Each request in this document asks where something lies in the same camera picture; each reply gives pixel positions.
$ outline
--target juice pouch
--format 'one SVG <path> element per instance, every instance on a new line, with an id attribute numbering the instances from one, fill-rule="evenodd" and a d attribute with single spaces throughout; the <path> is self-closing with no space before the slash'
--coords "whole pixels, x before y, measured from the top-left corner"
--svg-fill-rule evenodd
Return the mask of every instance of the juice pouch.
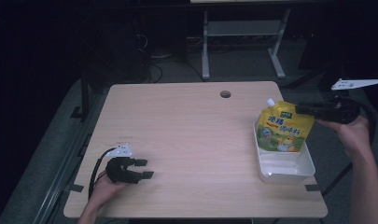
<path id="1" fill-rule="evenodd" d="M 275 152 L 299 152 L 314 124 L 314 117 L 296 114 L 295 105 L 273 99 L 261 111 L 257 138 L 259 147 Z"/>

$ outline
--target white bracket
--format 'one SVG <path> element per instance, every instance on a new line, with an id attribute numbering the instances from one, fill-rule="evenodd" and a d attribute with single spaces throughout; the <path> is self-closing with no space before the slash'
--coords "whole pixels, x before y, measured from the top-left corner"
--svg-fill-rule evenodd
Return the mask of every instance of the white bracket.
<path id="1" fill-rule="evenodd" d="M 361 79 L 361 80 L 342 80 L 341 78 L 334 84 L 331 89 L 334 91 L 356 89 L 370 85 L 378 84 L 378 79 Z"/>
<path id="2" fill-rule="evenodd" d="M 107 157 L 131 157 L 132 156 L 131 147 L 129 143 L 125 143 L 122 146 L 116 147 L 116 149 L 111 150 L 106 153 Z"/>

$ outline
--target table leg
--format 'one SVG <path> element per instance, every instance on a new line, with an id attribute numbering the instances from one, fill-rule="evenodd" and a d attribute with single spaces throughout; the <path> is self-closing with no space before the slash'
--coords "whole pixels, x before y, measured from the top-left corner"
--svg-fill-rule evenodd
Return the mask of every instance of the table leg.
<path id="1" fill-rule="evenodd" d="M 89 82 L 87 75 L 81 74 L 81 113 L 80 106 L 76 106 L 72 112 L 70 118 L 72 119 L 81 119 L 81 122 L 86 120 L 87 115 L 90 111 L 90 96 L 89 96 Z"/>
<path id="2" fill-rule="evenodd" d="M 282 42 L 282 37 L 284 36 L 285 28 L 287 27 L 287 19 L 290 14 L 290 8 L 286 9 L 283 19 L 281 20 L 281 23 L 279 24 L 278 31 L 276 34 L 276 41 L 272 48 L 268 49 L 268 52 L 271 57 L 271 61 L 273 62 L 273 68 L 275 69 L 276 75 L 279 78 L 285 78 L 284 70 L 282 69 L 282 66 L 279 62 L 279 59 L 277 57 L 277 52 L 279 50 L 279 46 Z"/>
<path id="3" fill-rule="evenodd" d="M 208 62 L 208 12 L 203 14 L 203 79 L 209 79 Z"/>

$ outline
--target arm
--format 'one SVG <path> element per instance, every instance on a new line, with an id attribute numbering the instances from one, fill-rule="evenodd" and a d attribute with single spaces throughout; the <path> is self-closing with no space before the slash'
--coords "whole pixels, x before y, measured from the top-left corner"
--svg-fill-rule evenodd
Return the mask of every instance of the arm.
<path id="1" fill-rule="evenodd" d="M 113 183 L 105 174 L 105 171 L 101 172 L 98 178 L 92 196 L 87 202 L 77 224 L 95 223 L 95 219 L 102 206 L 112 199 L 121 189 L 127 186 L 126 183 Z"/>
<path id="2" fill-rule="evenodd" d="M 350 223 L 378 223 L 378 167 L 371 151 L 369 123 L 361 116 L 350 124 L 318 122 L 336 132 L 353 164 Z"/>

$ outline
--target white plastic tray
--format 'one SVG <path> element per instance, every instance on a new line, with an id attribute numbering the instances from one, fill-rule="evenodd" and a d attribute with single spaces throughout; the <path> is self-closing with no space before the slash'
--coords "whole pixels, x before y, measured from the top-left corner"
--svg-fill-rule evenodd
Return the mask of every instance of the white plastic tray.
<path id="1" fill-rule="evenodd" d="M 271 152 L 258 145 L 257 121 L 253 123 L 259 160 L 259 175 L 264 182 L 298 184 L 315 174 L 314 163 L 306 144 L 300 152 Z"/>

